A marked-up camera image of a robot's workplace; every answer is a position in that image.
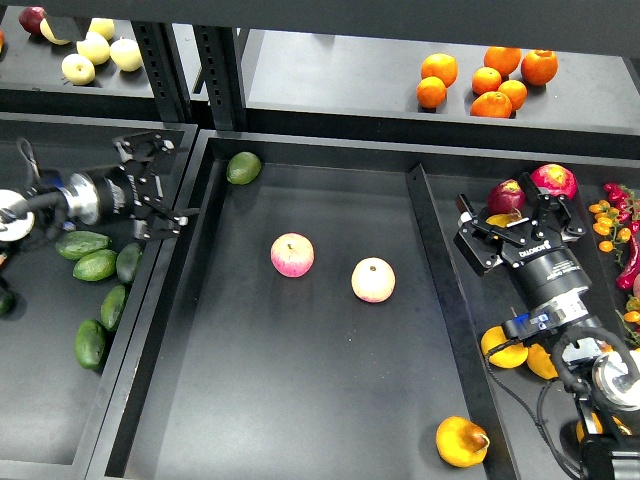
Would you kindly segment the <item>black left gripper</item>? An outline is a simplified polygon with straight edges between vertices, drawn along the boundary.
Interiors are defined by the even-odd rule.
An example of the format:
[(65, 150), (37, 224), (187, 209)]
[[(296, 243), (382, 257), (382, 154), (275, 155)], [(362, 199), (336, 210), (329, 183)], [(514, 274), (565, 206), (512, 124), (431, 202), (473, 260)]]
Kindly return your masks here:
[(113, 139), (117, 165), (74, 173), (65, 185), (67, 215), (85, 225), (129, 218), (137, 240), (177, 236), (198, 208), (172, 210), (164, 203), (161, 175), (174, 163), (175, 145), (158, 133)]

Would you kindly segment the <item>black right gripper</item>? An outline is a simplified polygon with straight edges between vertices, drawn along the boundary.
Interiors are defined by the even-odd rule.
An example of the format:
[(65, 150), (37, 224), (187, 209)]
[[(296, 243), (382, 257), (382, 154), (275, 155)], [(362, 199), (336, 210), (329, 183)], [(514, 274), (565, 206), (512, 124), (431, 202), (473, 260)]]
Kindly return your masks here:
[(566, 197), (550, 197), (529, 173), (522, 173), (518, 182), (533, 208), (530, 217), (506, 228), (491, 225), (475, 213), (465, 194), (459, 194), (454, 244), (479, 276), (500, 265), (507, 268), (530, 310), (580, 297), (591, 287), (591, 280), (567, 244), (585, 233), (584, 225)]

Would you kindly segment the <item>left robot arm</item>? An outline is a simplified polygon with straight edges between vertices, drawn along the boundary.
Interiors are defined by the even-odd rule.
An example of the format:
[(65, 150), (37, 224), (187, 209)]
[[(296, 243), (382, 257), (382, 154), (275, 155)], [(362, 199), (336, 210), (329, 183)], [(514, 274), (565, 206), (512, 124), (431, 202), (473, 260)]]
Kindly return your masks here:
[(175, 153), (173, 142), (157, 133), (117, 137), (113, 145), (120, 160), (114, 166), (76, 172), (62, 182), (46, 177), (32, 145), (17, 140), (26, 162), (22, 193), (1, 191), (1, 241), (20, 242), (42, 223), (42, 238), (58, 238), (65, 225), (94, 226), (129, 219), (137, 240), (164, 240), (179, 235), (198, 208), (176, 210), (165, 202), (161, 169)]

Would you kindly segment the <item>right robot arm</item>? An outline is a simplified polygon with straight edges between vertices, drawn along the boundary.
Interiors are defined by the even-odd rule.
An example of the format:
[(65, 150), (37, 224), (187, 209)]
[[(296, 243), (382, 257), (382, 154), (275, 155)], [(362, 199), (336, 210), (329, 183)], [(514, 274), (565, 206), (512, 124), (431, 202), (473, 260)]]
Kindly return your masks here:
[(557, 449), (558, 465), (573, 479), (636, 479), (639, 437), (626, 435), (615, 416), (639, 408), (639, 355), (602, 327), (583, 297), (591, 281), (569, 248), (586, 232), (569, 197), (518, 180), (525, 195), (523, 218), (504, 227), (489, 224), (465, 195), (454, 243), (477, 275), (503, 265), (527, 310), (503, 322), (505, 339), (484, 357), (516, 345), (540, 345), (550, 355), (557, 380), (572, 395), (583, 429), (580, 462)]

